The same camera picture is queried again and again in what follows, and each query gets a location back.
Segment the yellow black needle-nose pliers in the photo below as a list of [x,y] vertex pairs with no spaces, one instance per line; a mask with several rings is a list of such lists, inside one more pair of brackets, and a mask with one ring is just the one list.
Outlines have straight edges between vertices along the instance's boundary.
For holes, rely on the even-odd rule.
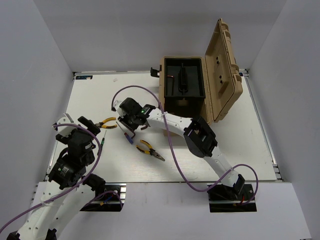
[[140,145],[136,145],[136,149],[146,155],[150,155],[158,160],[161,160],[163,162],[165,162],[166,160],[152,147],[152,145],[150,143],[148,143],[147,141],[141,139],[139,141],[141,144],[145,145],[147,147],[147,149],[142,148]]

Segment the large brown hex key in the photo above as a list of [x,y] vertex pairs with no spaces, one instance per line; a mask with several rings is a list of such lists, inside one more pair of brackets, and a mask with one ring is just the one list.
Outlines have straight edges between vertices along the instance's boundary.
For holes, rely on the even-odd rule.
[[175,77],[173,75],[167,75],[166,78],[171,79],[171,96],[173,96],[175,91]]

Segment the tan plastic toolbox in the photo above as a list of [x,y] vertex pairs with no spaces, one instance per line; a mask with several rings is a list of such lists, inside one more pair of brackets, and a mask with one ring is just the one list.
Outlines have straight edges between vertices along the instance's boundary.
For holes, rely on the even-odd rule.
[[223,120],[243,93],[229,26],[221,18],[204,56],[164,56],[150,75],[159,79],[158,98],[166,112],[202,116],[208,124]]

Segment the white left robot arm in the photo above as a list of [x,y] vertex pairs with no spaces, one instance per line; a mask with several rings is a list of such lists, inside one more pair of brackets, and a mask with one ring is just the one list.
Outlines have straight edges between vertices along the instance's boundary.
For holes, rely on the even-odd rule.
[[40,203],[19,214],[29,214],[9,240],[56,240],[71,219],[89,203],[90,197],[99,200],[105,196],[104,180],[86,168],[96,168],[102,146],[97,135],[100,128],[91,120],[80,116],[78,124],[66,114],[53,128],[56,140],[64,148],[51,169]]

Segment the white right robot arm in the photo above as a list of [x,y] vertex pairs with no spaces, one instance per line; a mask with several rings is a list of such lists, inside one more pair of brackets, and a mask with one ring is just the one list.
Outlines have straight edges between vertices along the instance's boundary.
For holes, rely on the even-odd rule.
[[203,117],[181,117],[163,112],[161,106],[141,106],[133,98],[112,103],[112,110],[118,120],[130,131],[139,126],[162,129],[184,138],[189,151],[204,159],[221,178],[226,195],[236,200],[244,193],[245,179],[232,168],[218,147],[216,135]]

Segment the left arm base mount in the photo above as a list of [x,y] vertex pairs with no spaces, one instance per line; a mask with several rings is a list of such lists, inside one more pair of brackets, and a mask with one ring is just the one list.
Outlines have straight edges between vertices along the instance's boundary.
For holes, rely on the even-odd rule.
[[106,183],[94,192],[94,200],[87,203],[81,212],[120,212],[125,204],[126,183]]

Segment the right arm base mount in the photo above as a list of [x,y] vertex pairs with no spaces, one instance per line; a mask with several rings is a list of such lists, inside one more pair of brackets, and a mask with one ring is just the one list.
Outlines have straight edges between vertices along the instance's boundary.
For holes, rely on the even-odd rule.
[[245,183],[239,195],[235,195],[232,191],[221,183],[207,191],[209,211],[211,213],[253,213],[257,212],[255,198],[248,204],[254,195],[252,184]]

